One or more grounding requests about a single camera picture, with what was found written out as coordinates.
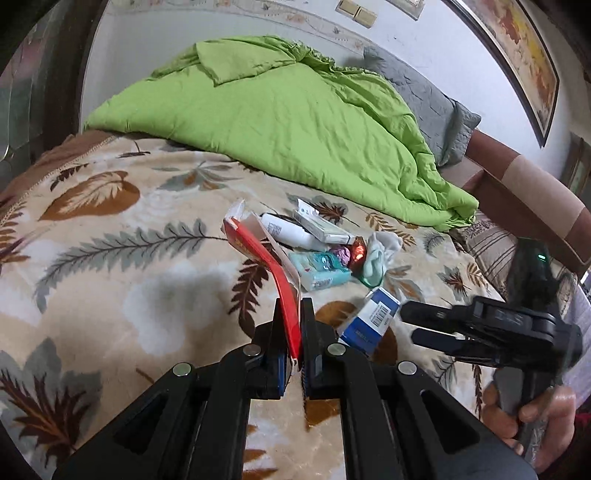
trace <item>white tube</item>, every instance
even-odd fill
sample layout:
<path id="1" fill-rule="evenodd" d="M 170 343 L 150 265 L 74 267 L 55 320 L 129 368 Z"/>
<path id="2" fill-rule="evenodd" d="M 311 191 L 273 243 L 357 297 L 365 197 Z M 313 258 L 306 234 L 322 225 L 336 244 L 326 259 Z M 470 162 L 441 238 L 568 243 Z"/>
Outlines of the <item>white tube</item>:
<path id="1" fill-rule="evenodd" d="M 319 241 L 314 235 L 306 232 L 299 225 L 270 213 L 263 214 L 261 222 L 271 236 L 279 243 L 317 252 L 326 252 L 329 249 L 328 245 Z"/>

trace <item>leaf-patterned blanket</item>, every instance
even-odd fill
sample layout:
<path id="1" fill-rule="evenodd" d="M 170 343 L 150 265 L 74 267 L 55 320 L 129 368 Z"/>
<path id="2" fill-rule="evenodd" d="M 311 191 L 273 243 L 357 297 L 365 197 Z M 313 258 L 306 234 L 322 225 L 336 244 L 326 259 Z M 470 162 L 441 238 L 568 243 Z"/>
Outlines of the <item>leaf-patterned blanket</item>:
<path id="1" fill-rule="evenodd" d="M 54 160 L 0 197 L 0 419 L 42 478 L 175 363 L 217 362 L 272 318 L 267 271 L 220 231 L 238 199 L 287 215 L 302 198 L 355 235 L 397 233 L 384 287 L 402 301 L 500 299 L 448 235 L 224 155 L 112 137 Z M 337 326 L 367 292 L 351 281 L 310 296 Z M 412 329 L 395 319 L 374 360 L 412 359 L 478 415 L 490 370 L 412 345 Z M 281 401 L 254 401 L 243 478 L 344 478 L 338 414 L 334 401 L 304 401 L 298 374 Z"/>

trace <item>finger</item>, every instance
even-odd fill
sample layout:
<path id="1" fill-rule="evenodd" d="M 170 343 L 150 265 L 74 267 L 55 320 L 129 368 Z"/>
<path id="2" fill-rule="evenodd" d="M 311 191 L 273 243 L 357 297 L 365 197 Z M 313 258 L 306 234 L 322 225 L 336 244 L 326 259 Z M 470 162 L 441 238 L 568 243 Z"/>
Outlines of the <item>finger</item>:
<path id="1" fill-rule="evenodd" d="M 505 442 L 511 448 L 511 450 L 513 450 L 517 455 L 521 456 L 523 454 L 523 445 L 520 444 L 517 440 L 503 439 L 503 442 Z"/>
<path id="2" fill-rule="evenodd" d="M 517 435 L 517 421 L 497 406 L 487 405 L 482 409 L 482 422 L 503 439 Z"/>
<path id="3" fill-rule="evenodd" d="M 535 459 L 538 472 L 546 470 L 569 447 L 574 436 L 576 396 L 569 387 L 559 387 L 544 416 L 548 425 L 542 439 L 540 451 Z"/>
<path id="4" fill-rule="evenodd" d="M 484 405 L 496 405 L 499 401 L 499 391 L 494 383 L 488 385 L 482 393 Z"/>
<path id="5" fill-rule="evenodd" d="M 548 389 L 538 398 L 519 410 L 519 419 L 530 423 L 541 415 L 544 418 L 573 416 L 576 409 L 576 396 L 570 387 L 561 386 Z"/>
<path id="6" fill-rule="evenodd" d="M 542 473 L 554 463 L 569 447 L 570 442 L 573 441 L 573 436 L 574 419 L 569 420 L 567 417 L 550 419 L 544 433 L 542 445 L 535 457 L 535 470 Z"/>

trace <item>framed painting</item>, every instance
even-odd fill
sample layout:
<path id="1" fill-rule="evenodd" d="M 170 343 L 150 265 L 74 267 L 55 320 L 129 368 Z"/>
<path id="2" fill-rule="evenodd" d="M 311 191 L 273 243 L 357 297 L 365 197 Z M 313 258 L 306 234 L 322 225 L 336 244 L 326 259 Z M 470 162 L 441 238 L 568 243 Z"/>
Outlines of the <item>framed painting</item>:
<path id="1" fill-rule="evenodd" d="M 558 72 L 519 0 L 445 0 L 482 39 L 503 68 L 534 128 L 546 144 L 558 98 Z"/>

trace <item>wall switch plate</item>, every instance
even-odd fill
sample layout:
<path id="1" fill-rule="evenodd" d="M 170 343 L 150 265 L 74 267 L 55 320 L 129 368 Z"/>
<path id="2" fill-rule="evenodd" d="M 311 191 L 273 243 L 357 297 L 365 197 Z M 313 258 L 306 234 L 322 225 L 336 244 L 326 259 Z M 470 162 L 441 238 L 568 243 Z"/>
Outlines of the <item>wall switch plate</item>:
<path id="1" fill-rule="evenodd" d="M 363 25 L 365 28 L 371 28 L 377 17 L 378 16 L 371 10 L 359 7 L 357 13 L 353 17 L 353 20 L 355 20 L 358 24 Z"/>
<path id="2" fill-rule="evenodd" d="M 351 0 L 340 0 L 339 4 L 336 6 L 336 11 L 349 18 L 353 18 L 359 11 L 359 5 L 352 2 Z"/>

